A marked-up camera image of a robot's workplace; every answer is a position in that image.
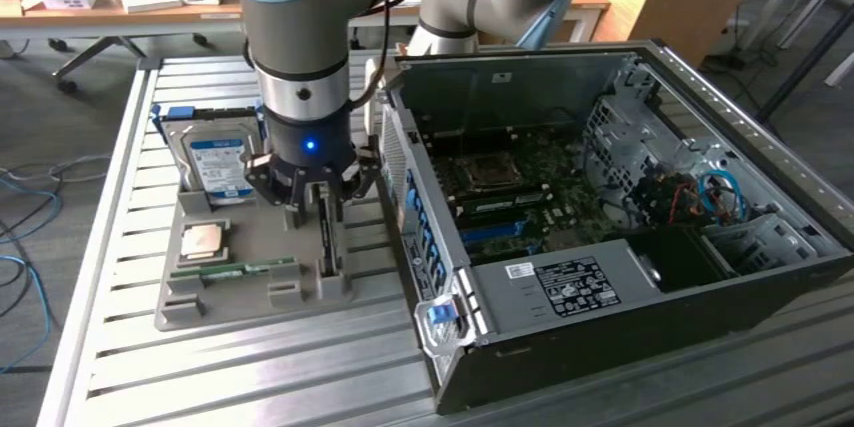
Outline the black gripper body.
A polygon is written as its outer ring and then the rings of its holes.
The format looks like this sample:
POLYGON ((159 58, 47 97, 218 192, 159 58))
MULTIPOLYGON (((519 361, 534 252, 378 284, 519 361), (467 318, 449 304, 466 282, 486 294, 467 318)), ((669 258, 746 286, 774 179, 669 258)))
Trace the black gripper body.
POLYGON ((264 120, 275 157, 271 167, 282 176, 292 176, 296 169, 322 167, 342 173, 355 162, 348 110, 306 122, 264 110, 264 120))

